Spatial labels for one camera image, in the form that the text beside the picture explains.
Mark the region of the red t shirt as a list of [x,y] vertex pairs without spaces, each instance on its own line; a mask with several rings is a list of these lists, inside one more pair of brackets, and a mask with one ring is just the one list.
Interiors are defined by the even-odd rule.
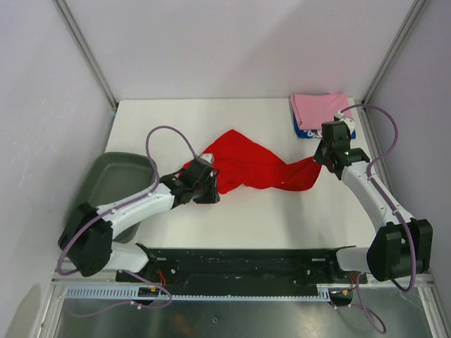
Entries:
[[220,194],[227,194],[242,185],[302,192],[315,185],[321,172],[321,165],[312,157],[286,163],[236,130],[222,134],[201,154],[214,157],[214,167],[219,170]]

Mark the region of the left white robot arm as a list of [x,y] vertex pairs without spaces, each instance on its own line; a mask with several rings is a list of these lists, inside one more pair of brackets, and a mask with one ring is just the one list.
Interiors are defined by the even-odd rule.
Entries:
[[147,218],[181,205],[216,204],[218,170],[214,156],[194,158],[186,169],[163,176],[159,183],[110,204],[80,204],[69,218],[58,245],[74,271],[91,277],[102,270],[128,270],[138,280],[153,278],[156,265],[142,244],[117,242],[118,235]]

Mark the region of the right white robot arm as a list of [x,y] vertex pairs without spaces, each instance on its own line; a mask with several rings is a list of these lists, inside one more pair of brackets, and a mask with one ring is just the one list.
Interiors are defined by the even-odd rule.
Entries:
[[351,147],[344,120],[323,123],[314,160],[327,167],[358,199],[376,231],[370,247],[338,249],[325,264],[326,277],[342,282],[350,271],[370,273],[379,282],[415,277],[429,270],[433,228],[403,208],[370,168],[363,149]]

